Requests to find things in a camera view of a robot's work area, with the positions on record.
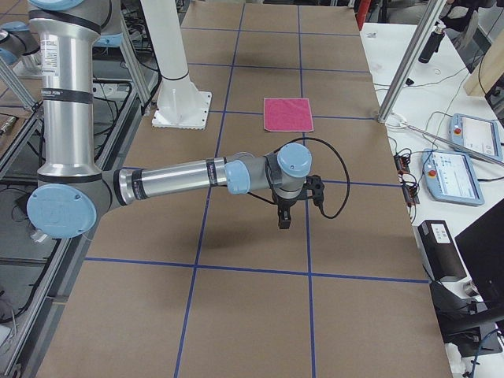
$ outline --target black band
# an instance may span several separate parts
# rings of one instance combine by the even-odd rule
[[[91,176],[47,176],[38,175],[39,181],[44,183],[91,183],[102,179],[102,174]]]
[[[107,14],[107,18],[103,22],[101,29],[103,29],[107,24],[110,22],[110,19],[112,18],[112,0],[109,0],[109,14]]]
[[[126,206],[127,203],[124,201],[123,195],[120,192],[119,184],[120,169],[113,173],[113,192],[116,195],[117,201],[121,206]]]
[[[215,168],[215,161],[213,159],[206,159],[206,174],[210,187],[217,186],[217,168]]]
[[[40,51],[40,46],[38,46],[36,49],[34,49],[33,51],[30,51],[30,52],[27,52],[27,53],[24,53],[23,56],[24,57],[27,57],[29,55],[32,55],[32,54],[35,54],[35,53],[38,53]]]
[[[147,193],[143,188],[142,182],[142,171],[143,169],[136,169],[132,173],[132,186],[133,186],[133,194],[135,194],[136,199],[148,199]]]
[[[163,79],[167,79],[167,80],[170,80],[170,81],[182,80],[182,79],[186,78],[186,77],[187,77],[187,75],[189,75],[189,71],[187,71],[187,73],[186,73],[184,76],[181,76],[181,77],[179,77],[179,78],[177,78],[177,79],[170,79],[169,77],[163,76],[163,75],[161,74],[161,76],[163,77]]]
[[[41,92],[42,98],[46,101],[79,102],[81,104],[93,103],[93,94],[89,92],[59,88],[42,88]]]
[[[72,16],[71,14],[67,13],[38,9],[38,10],[31,10],[30,12],[28,12],[28,16],[30,17],[30,20],[34,18],[48,18],[50,20],[79,25],[84,28],[91,29],[93,32],[97,32],[98,34],[102,34],[102,28],[100,28],[100,25],[80,17]]]

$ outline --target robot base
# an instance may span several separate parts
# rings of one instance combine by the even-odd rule
[[[204,129],[211,102],[212,93],[198,91],[188,77],[175,83],[165,80],[152,125],[157,128]]]

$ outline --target metal pole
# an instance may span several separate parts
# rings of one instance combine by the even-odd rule
[[[487,163],[493,163],[496,165],[500,165],[501,167],[504,167],[504,162],[499,161],[499,160],[495,160],[494,158],[492,158],[488,155],[482,154],[481,152],[471,150],[470,148],[467,148],[465,146],[461,146],[460,144],[451,142],[448,139],[441,138],[440,136],[431,134],[430,132],[426,132],[425,130],[415,128],[414,126],[411,126],[409,124],[407,127],[409,130],[413,130],[414,132],[420,132],[421,134],[426,135],[429,138],[433,138],[434,140],[438,140],[440,142],[443,142],[443,143],[447,144],[448,146],[452,147],[454,150],[459,150],[461,152],[465,152],[466,154],[468,154],[472,158],[480,159],[480,160],[486,161]]]
[[[37,101],[17,78],[14,71],[0,58],[0,78],[23,103],[26,110],[33,110]]]
[[[404,57],[402,57],[398,70],[392,80],[391,87],[388,89],[387,95],[385,96],[380,110],[378,111],[378,115],[376,116],[378,122],[382,124],[385,123],[388,116],[391,115],[394,104],[401,93],[401,89],[404,86],[413,65],[416,63],[420,52],[424,48],[425,43],[431,34],[432,27],[438,19],[441,10],[443,10],[445,3],[446,0],[429,1],[424,16],[420,20],[420,23],[409,42]]]
[[[120,51],[123,54],[124,61],[126,62],[126,67],[130,76],[132,77],[135,89],[139,94],[140,101],[142,104],[149,105],[147,102],[150,98],[149,86],[145,80],[145,76],[142,74],[142,69],[140,64],[136,60],[135,51],[133,50],[132,41],[129,38],[128,27],[124,21],[124,17],[120,16],[120,26],[123,32],[123,42],[120,45]]]

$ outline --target white pillar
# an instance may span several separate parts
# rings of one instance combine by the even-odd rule
[[[189,77],[175,0],[142,0],[142,7],[163,75],[153,126],[205,128],[212,94]]]

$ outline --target table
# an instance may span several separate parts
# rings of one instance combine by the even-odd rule
[[[353,11],[193,2],[183,40],[213,92],[206,130],[146,117],[124,164],[264,154],[300,134],[264,131],[263,98],[305,97],[310,135],[349,166],[348,206],[330,221],[299,203],[288,232],[274,207],[224,188],[107,214],[38,377],[449,376]],[[342,170],[306,144],[329,213]]]
[[[412,25],[365,24],[361,31],[361,39],[375,84],[389,84],[391,82],[414,29],[415,27]],[[469,77],[469,72],[465,69],[464,63],[448,38],[442,41],[439,52],[434,54],[428,64],[416,63],[409,77],[415,82],[414,85],[443,81],[424,87],[403,89],[395,104],[394,112],[404,116],[411,125],[426,129],[428,118],[435,111],[449,114],[464,113],[475,117],[495,119],[495,114],[484,98],[469,97],[461,87],[461,83]],[[381,102],[387,93],[382,89],[387,87],[375,85],[375,88],[378,101]],[[435,115],[428,125],[428,131],[436,134],[439,128],[439,136],[449,139],[449,121],[449,117],[443,117],[442,114]],[[503,129],[499,128],[499,132],[502,137],[504,135]],[[389,128],[388,135],[397,141],[397,150],[405,147],[411,148],[412,151],[431,148],[431,143],[423,139],[420,134],[410,130],[393,131]],[[449,148],[444,148],[442,143],[439,143],[439,146],[441,149],[449,150]],[[391,148],[395,150],[394,142],[391,142]],[[478,178],[504,176],[504,169],[500,166],[474,159],[472,163]],[[417,178],[421,176],[421,167],[421,154],[414,154],[410,168]],[[420,205],[417,206],[417,215],[413,226],[418,226],[426,219],[445,220],[451,235],[455,237],[504,198],[502,181],[480,183],[480,186],[485,203],[482,206],[472,207],[433,201],[424,182],[421,182]],[[464,282],[469,280],[467,278],[459,283],[445,283],[445,286],[459,296],[466,298],[462,286]],[[468,368],[470,367],[469,360],[470,358],[465,359]],[[483,356],[480,362],[481,366],[478,366],[476,376],[489,378],[502,376],[504,355]]]

